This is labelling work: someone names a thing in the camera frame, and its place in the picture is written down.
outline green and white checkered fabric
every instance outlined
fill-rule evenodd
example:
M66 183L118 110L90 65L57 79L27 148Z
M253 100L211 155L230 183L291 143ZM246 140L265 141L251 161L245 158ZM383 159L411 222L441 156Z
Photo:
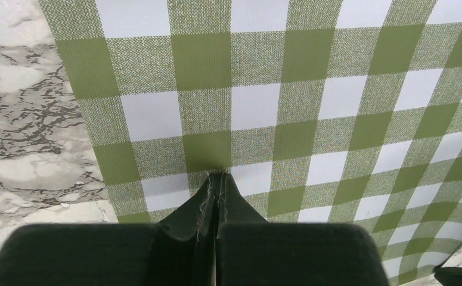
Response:
M392 285L462 242L462 0L41 0L121 222L231 172L271 222L371 233Z

